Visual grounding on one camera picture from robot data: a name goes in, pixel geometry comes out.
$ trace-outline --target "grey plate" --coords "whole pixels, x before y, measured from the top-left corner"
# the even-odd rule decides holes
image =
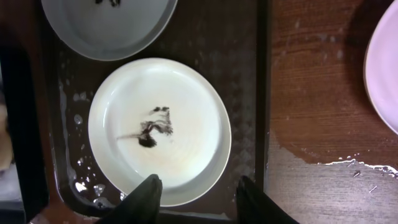
[[[167,25],[177,0],[42,0],[50,25],[70,48],[95,60],[132,56]]]

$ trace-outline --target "pink plate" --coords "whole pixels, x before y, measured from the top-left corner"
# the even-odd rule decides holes
[[[398,134],[398,1],[390,5],[373,33],[364,81],[373,107]]]

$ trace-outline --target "black object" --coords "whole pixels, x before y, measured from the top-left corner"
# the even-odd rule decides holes
[[[1,223],[27,223],[49,200],[29,58],[18,47],[0,47],[0,64],[21,202],[0,202]]]
[[[150,175],[107,216],[97,223],[156,223],[162,181]],[[242,176],[236,189],[239,223],[297,223],[278,207],[252,180]]]
[[[156,223],[162,189],[159,177],[155,174],[150,175],[97,223]]]
[[[239,223],[297,223],[245,176],[236,189],[236,205]]]

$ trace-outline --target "plate rim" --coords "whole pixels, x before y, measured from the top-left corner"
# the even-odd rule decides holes
[[[198,72],[197,72],[196,70],[194,70],[193,68],[191,68],[191,67],[189,67],[188,65],[185,65],[185,64],[183,64],[183,63],[180,63],[180,62],[178,62],[178,61],[171,60],[171,59],[158,58],[158,57],[150,57],[150,58],[142,58],[142,59],[138,59],[138,60],[133,60],[133,61],[128,62],[128,63],[126,63],[126,64],[120,66],[119,68],[115,69],[115,71],[113,71],[111,74],[109,74],[108,77],[106,77],[105,80],[101,83],[101,85],[99,86],[99,88],[97,89],[97,91],[96,91],[96,93],[95,93],[95,95],[94,95],[94,98],[93,98],[92,103],[91,103],[91,106],[90,106],[90,111],[89,111],[89,115],[88,115],[88,139],[89,139],[90,148],[91,148],[91,151],[93,152],[94,159],[95,159],[95,161],[96,161],[96,163],[97,163],[99,169],[100,169],[101,172],[103,173],[103,175],[104,175],[104,176],[109,180],[109,182],[112,183],[118,190],[120,190],[120,191],[121,191],[122,193],[124,193],[124,194],[127,194],[127,193],[124,192],[122,189],[120,189],[116,184],[114,184],[114,181],[112,181],[112,180],[109,178],[109,177],[111,177],[111,176],[110,176],[109,174],[106,175],[106,173],[104,172],[103,168],[101,168],[101,165],[100,165],[99,162],[96,160],[96,156],[95,156],[94,150],[93,150],[93,148],[92,148],[92,146],[91,146],[91,138],[92,138],[92,137],[90,137],[90,136],[91,136],[91,134],[90,134],[91,131],[90,131],[90,130],[92,129],[92,128],[90,128],[90,124],[93,124],[93,122],[92,122],[93,117],[91,116],[91,114],[92,114],[92,110],[94,110],[94,107],[96,106],[95,103],[96,103],[97,101],[99,101],[98,97],[96,97],[96,96],[98,96],[98,95],[97,95],[97,92],[101,89],[101,87],[104,88],[105,83],[106,83],[106,82],[109,82],[110,79],[112,78],[112,76],[117,74],[117,71],[122,70],[122,69],[124,69],[125,67],[131,66],[132,64],[135,64],[135,63],[142,63],[142,62],[145,62],[145,61],[148,61],[148,62],[153,61],[153,62],[151,62],[151,63],[159,63],[159,62],[160,62],[160,63],[162,63],[162,62],[174,63],[174,64],[176,64],[177,66],[185,67],[185,68],[191,70],[191,71],[192,71],[192,75],[194,76],[194,78],[195,78],[195,79],[202,80],[202,81],[206,84],[206,86],[203,86],[203,87],[206,88],[208,91],[212,91],[212,92],[214,93],[214,94],[213,94],[213,95],[214,95],[213,99],[214,99],[216,102],[219,101],[219,102],[220,102],[220,105],[221,105],[221,108],[218,110],[218,111],[219,111],[219,114],[220,114],[220,117],[224,116],[224,118],[225,118],[225,120],[226,120],[226,124],[228,125],[226,129],[222,129],[222,132],[223,132],[223,131],[227,131],[227,135],[229,136],[229,141],[225,143],[225,144],[226,144],[225,147],[228,147],[228,155],[226,156],[226,160],[223,162],[223,168],[222,168],[221,172],[220,172],[219,174],[217,174],[217,178],[215,179],[215,181],[214,181],[204,192],[202,192],[202,193],[199,194],[198,196],[196,196],[196,197],[194,197],[194,198],[192,198],[192,199],[190,199],[190,200],[188,200],[188,201],[186,201],[186,202],[176,203],[176,204],[172,204],[172,205],[171,205],[171,204],[170,204],[170,205],[162,205],[162,204],[160,204],[161,207],[175,207],[175,206],[179,206],[179,205],[185,205],[185,204],[190,203],[190,202],[192,202],[192,201],[195,201],[196,199],[198,199],[198,198],[202,197],[203,195],[205,195],[205,194],[206,194],[209,190],[211,190],[211,189],[214,187],[214,185],[220,180],[220,178],[221,178],[221,176],[224,174],[225,169],[226,169],[226,166],[227,166],[227,164],[228,164],[228,162],[229,162],[229,157],[230,157],[230,155],[231,155],[231,147],[232,147],[231,122],[230,122],[230,120],[229,120],[228,111],[227,111],[227,109],[226,109],[226,107],[225,107],[225,104],[224,104],[223,100],[221,99],[220,95],[218,94],[218,92],[217,92],[217,91],[215,90],[215,88],[213,87],[213,85],[212,85],[205,77],[203,77],[200,73],[198,73]]]
[[[383,115],[381,114],[381,112],[379,111],[379,109],[377,108],[376,104],[374,103],[374,99],[372,98],[372,94],[369,91],[368,88],[368,76],[367,76],[367,70],[368,70],[368,60],[369,60],[369,49],[373,49],[374,45],[375,45],[375,40],[374,37],[376,34],[378,34],[380,32],[380,30],[382,29],[382,26],[384,25],[384,23],[388,20],[388,18],[390,18],[392,16],[392,14],[394,12],[398,11],[398,1],[393,1],[391,3],[391,5],[387,8],[387,10],[384,12],[384,14],[382,15],[382,17],[380,18],[379,22],[377,23],[377,26],[371,36],[371,39],[368,43],[368,47],[366,47],[366,51],[365,51],[365,57],[364,57],[364,63],[363,63],[363,80],[364,80],[364,86],[365,86],[365,91],[366,94],[369,98],[369,101],[372,104],[372,107],[374,108],[374,110],[376,110],[377,115],[379,115],[379,117],[383,120],[384,124],[386,124],[391,131],[393,131],[394,133],[398,134],[398,130],[395,130],[385,119],[385,117],[383,117]]]
[[[178,3],[178,0],[167,0],[167,1],[168,1],[168,3],[166,5],[166,8],[165,8],[165,11],[163,12],[163,14],[165,14],[167,12],[168,16],[163,21],[163,24],[160,26],[160,28],[157,27],[157,25],[159,24],[159,22],[158,22],[158,23],[156,23],[155,27],[150,32],[148,32],[148,34],[150,34],[154,30],[158,29],[158,30],[155,31],[155,35],[150,39],[150,41],[148,41],[142,47],[139,47],[137,50],[132,51],[131,53],[128,53],[128,54],[126,54],[124,56],[121,56],[121,57],[111,57],[111,58],[96,57],[96,55],[86,54],[86,52],[82,52],[81,50],[79,50],[79,47],[78,47],[79,45],[78,44],[74,44],[73,41],[70,40],[70,38],[68,38],[66,35],[63,35],[63,32],[61,31],[61,28],[59,26],[56,26],[56,24],[54,24],[54,21],[49,18],[48,13],[46,13],[47,11],[51,10],[51,9],[49,9],[49,7],[50,7],[49,6],[49,2],[54,2],[54,1],[53,0],[41,0],[41,3],[42,3],[42,9],[43,9],[45,18],[49,22],[50,27],[52,28],[52,30],[56,33],[56,35],[59,37],[59,39],[65,45],[67,45],[69,48],[71,48],[74,52],[76,52],[76,53],[78,53],[78,54],[80,54],[80,55],[82,55],[82,56],[84,56],[86,58],[89,58],[89,59],[92,59],[92,60],[98,60],[98,61],[102,61],[102,62],[112,62],[112,61],[116,61],[116,60],[122,60],[122,59],[128,58],[130,56],[133,56],[133,55],[139,53],[140,51],[142,51],[146,47],[148,47],[151,43],[153,43],[159,37],[159,35],[161,33],[163,33],[164,29],[169,24],[170,19],[173,16],[173,13],[174,13],[175,8],[177,7],[177,3]]]

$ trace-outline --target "white plate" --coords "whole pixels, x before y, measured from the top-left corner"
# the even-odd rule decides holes
[[[70,48],[96,60],[138,53],[163,31],[177,0],[42,0],[50,25]]]
[[[155,147],[121,138],[140,134],[142,122],[166,121],[167,112],[173,133],[154,129]],[[164,207],[191,202],[210,190],[231,148],[228,114],[214,88],[186,65],[161,58],[128,63],[102,83],[91,104],[88,133],[99,167],[125,194],[158,174]]]

